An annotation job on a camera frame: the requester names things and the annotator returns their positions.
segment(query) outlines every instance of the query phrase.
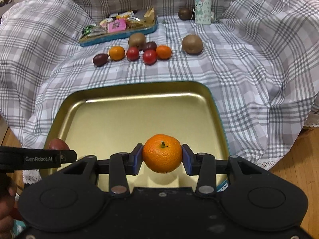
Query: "plaid tablecloth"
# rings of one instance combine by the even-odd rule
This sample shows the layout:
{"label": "plaid tablecloth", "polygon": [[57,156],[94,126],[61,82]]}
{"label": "plaid tablecloth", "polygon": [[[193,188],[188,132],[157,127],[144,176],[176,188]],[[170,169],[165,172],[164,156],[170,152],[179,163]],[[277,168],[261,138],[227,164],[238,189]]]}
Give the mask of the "plaid tablecloth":
{"label": "plaid tablecloth", "polygon": [[[194,80],[212,92],[231,154],[266,169],[291,148],[319,90],[318,0],[212,0],[210,26],[178,19],[194,0],[25,0],[0,25],[0,109],[24,147],[42,148],[53,119],[71,93],[109,85]],[[173,57],[147,67],[111,62],[96,69],[94,55],[115,40],[80,47],[82,28],[109,13],[154,5],[158,30],[148,36],[167,44]],[[200,56],[182,52],[197,34]],[[39,180],[25,171],[25,182]]]}

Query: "metal screw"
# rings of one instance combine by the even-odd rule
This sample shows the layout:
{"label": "metal screw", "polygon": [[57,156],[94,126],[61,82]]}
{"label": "metal screw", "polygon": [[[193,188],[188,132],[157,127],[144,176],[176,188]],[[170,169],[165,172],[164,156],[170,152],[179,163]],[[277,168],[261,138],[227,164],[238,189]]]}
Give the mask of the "metal screw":
{"label": "metal screw", "polygon": [[117,186],[114,186],[111,188],[111,191],[114,193],[114,194],[122,194],[122,193],[125,193],[127,191],[127,188],[125,188],[124,186],[122,185],[117,185]]}
{"label": "metal screw", "polygon": [[198,191],[202,194],[210,194],[214,192],[214,188],[212,186],[204,185],[198,188]]}

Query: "cherry tomato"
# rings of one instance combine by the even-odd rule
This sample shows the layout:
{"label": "cherry tomato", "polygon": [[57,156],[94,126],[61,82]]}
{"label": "cherry tomato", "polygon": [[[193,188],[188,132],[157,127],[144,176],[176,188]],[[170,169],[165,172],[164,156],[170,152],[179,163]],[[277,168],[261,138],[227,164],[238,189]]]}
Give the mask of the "cherry tomato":
{"label": "cherry tomato", "polygon": [[129,60],[135,61],[139,59],[139,50],[137,47],[130,47],[127,52],[126,56]]}
{"label": "cherry tomato", "polygon": [[152,65],[157,61],[157,54],[154,50],[146,50],[143,54],[143,61],[147,65]]}

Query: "mandarin orange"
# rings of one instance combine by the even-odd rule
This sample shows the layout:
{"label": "mandarin orange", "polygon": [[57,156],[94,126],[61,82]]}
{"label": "mandarin orange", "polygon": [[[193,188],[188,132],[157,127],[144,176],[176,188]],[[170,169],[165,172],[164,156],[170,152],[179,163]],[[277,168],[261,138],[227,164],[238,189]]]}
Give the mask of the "mandarin orange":
{"label": "mandarin orange", "polygon": [[169,59],[172,56],[172,50],[168,46],[160,45],[156,48],[156,53],[159,59]]}
{"label": "mandarin orange", "polygon": [[154,172],[172,172],[182,161],[181,144],[174,137],[157,134],[146,141],[142,158],[146,166]]}
{"label": "mandarin orange", "polygon": [[109,50],[108,55],[112,60],[120,61],[125,57],[125,50],[120,46],[115,46]]}

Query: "blue tray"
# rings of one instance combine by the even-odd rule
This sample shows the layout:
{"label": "blue tray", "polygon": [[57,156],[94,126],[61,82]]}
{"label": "blue tray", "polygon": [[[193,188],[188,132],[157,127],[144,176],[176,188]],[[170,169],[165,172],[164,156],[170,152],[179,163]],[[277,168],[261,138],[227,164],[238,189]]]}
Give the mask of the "blue tray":
{"label": "blue tray", "polygon": [[156,31],[157,27],[158,27],[158,20],[156,17],[155,23],[153,26],[150,26],[147,28],[125,30],[123,32],[114,33],[114,34],[105,34],[103,36],[92,37],[90,40],[87,40],[87,41],[79,41],[79,43],[80,43],[81,47],[87,47],[87,46],[111,41],[114,39],[127,38],[127,37],[130,37],[132,34],[137,33],[137,32],[140,32],[140,33],[143,33],[144,35],[146,35],[146,34],[150,34],[150,33],[153,33],[154,31]]}

